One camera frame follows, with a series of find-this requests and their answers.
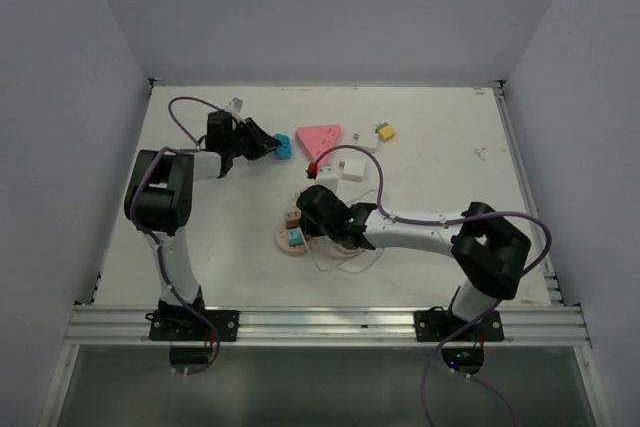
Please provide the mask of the blue plug adapter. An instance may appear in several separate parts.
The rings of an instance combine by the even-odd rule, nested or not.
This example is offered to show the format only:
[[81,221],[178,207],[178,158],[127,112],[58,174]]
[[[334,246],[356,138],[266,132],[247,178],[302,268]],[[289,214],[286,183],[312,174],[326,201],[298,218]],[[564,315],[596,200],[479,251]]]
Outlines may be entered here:
[[274,138],[280,142],[280,145],[274,150],[274,156],[277,159],[290,159],[293,155],[290,138],[285,134],[275,134]]

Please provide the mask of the pink round socket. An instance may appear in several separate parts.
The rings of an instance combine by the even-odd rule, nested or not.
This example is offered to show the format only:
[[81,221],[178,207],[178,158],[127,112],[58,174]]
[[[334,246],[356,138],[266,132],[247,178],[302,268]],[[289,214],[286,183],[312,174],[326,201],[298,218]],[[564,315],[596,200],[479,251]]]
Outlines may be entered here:
[[280,223],[276,227],[274,242],[281,253],[290,257],[300,257],[308,253],[308,248],[300,229],[288,229],[284,223]]

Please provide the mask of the white charger plug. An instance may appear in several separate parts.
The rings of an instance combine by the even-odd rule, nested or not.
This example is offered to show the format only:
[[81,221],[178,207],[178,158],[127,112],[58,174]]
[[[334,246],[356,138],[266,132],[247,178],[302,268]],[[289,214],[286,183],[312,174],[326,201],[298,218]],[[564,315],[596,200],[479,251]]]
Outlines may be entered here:
[[366,164],[364,161],[346,159],[339,162],[343,180],[361,183],[364,180]]
[[375,131],[354,133],[353,140],[356,146],[370,153],[375,153],[378,150],[379,138]]

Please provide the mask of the pink triangular power strip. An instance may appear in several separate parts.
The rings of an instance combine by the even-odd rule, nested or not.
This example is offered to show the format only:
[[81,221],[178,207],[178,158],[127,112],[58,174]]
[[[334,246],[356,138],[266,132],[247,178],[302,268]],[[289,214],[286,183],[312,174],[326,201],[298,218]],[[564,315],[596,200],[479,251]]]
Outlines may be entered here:
[[340,140],[342,127],[339,124],[300,126],[295,131],[295,138],[310,162]]

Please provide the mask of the yellow plug adapter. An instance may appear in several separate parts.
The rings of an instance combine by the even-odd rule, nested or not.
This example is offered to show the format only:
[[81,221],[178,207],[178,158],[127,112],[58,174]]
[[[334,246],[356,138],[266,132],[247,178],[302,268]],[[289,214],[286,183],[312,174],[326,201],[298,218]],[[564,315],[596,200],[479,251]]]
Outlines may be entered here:
[[376,125],[375,132],[381,142],[388,142],[396,135],[395,129],[388,123],[379,123]]

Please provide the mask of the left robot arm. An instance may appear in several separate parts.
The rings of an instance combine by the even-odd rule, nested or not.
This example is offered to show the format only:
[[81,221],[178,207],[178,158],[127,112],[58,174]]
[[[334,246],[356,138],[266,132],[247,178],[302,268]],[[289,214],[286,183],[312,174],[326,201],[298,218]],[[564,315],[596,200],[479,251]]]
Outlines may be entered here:
[[257,160],[281,146],[253,119],[217,111],[208,115],[204,139],[194,148],[141,150],[135,158],[124,213],[154,251],[161,285],[158,310],[177,310],[172,326],[185,339],[201,337],[208,326],[186,240],[194,184],[222,179],[237,158]]

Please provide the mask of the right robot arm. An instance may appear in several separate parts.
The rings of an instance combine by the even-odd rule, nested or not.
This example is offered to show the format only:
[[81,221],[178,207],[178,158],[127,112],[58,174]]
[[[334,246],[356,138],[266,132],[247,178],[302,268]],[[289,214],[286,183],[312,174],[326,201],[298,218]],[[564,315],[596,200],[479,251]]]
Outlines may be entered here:
[[350,250],[402,248],[455,259],[466,276],[445,326],[451,336],[468,339],[481,327],[480,314],[497,301],[515,298],[531,248],[530,239],[487,204],[472,202],[451,218],[385,215],[373,203],[347,205],[322,185],[305,189],[296,201],[302,232],[326,237]]

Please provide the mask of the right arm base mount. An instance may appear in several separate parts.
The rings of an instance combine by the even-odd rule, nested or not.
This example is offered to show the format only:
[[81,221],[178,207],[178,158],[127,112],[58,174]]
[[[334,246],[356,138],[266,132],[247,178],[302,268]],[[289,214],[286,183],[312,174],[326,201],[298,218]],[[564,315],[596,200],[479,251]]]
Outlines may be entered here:
[[418,342],[502,342],[505,340],[497,300],[470,283],[459,287],[447,307],[431,307],[413,313]]

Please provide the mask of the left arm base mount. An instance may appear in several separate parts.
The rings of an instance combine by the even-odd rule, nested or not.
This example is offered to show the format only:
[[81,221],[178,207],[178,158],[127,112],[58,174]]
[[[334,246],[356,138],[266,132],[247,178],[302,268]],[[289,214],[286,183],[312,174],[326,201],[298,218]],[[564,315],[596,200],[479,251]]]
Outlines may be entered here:
[[149,338],[152,341],[205,341],[235,342],[239,328],[238,310],[205,308],[197,298],[191,309],[159,301],[153,312],[145,314],[150,322]]

